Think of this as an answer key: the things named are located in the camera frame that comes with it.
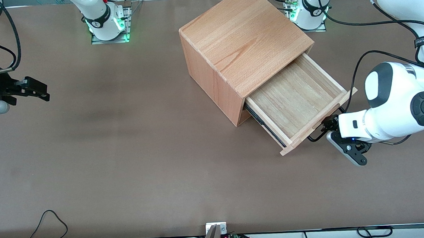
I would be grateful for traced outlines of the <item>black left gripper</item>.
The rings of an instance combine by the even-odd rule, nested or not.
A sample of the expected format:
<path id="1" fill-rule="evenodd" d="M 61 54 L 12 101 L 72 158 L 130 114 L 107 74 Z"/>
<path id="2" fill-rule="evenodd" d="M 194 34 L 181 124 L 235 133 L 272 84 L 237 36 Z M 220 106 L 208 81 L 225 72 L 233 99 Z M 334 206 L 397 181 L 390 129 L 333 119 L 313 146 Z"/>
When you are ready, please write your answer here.
<path id="1" fill-rule="evenodd" d="M 322 137 L 332 134 L 334 139 L 341 139 L 341 131 L 339 130 L 339 115 L 330 115 L 322 121 Z"/>

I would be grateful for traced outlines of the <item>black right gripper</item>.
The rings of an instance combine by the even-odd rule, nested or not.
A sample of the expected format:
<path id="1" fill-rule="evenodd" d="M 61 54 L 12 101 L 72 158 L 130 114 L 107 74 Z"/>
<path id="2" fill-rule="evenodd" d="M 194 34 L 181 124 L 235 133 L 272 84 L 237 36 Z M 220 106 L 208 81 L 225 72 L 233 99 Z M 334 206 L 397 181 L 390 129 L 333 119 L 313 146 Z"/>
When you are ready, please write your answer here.
<path id="1" fill-rule="evenodd" d="M 17 99 L 11 95 L 33 96 L 48 102 L 50 94 L 47 89 L 46 84 L 33 77 L 25 76 L 23 80 L 17 81 L 8 73 L 2 73 L 0 74 L 0 108 L 16 105 Z"/>

